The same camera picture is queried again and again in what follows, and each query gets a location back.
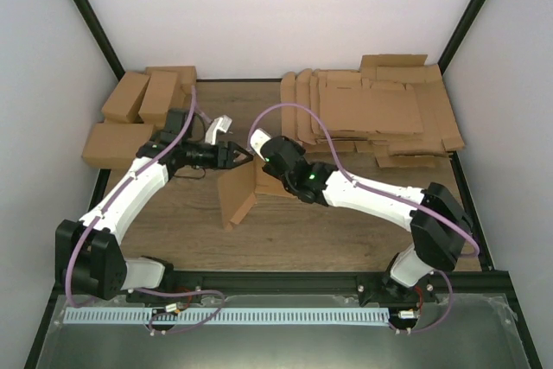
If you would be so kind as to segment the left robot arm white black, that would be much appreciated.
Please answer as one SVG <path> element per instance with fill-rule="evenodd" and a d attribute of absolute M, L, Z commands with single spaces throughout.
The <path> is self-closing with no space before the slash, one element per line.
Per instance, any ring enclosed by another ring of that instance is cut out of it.
<path fill-rule="evenodd" d="M 175 296 L 177 283 L 167 275 L 171 264 L 149 257 L 124 258 L 124 235 L 147 202 L 178 170 L 235 169 L 253 158 L 239 144 L 218 140 L 218 134 L 228 132 L 232 125 L 227 115 L 215 118 L 200 141 L 191 138 L 193 119 L 190 111 L 170 110 L 165 126 L 137 150 L 112 191 L 79 220 L 65 219 L 58 225 L 55 272 L 67 297 L 80 292 L 110 300 L 123 290 L 135 289 L 146 289 L 159 303 Z"/>

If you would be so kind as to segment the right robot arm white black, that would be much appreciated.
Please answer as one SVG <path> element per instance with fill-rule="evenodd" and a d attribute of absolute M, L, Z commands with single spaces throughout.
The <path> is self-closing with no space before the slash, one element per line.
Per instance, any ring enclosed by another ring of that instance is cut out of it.
<path fill-rule="evenodd" d="M 409 232 L 412 242 L 388 265 L 369 291 L 404 302 L 416 284 L 433 270 L 452 271 L 464 244 L 473 243 L 473 222 L 443 185 L 396 187 L 354 175 L 327 162 L 309 162 L 305 149 L 284 137 L 255 130 L 249 140 L 264 161 L 263 171 L 279 180 L 298 200 L 324 207 L 359 211 Z"/>

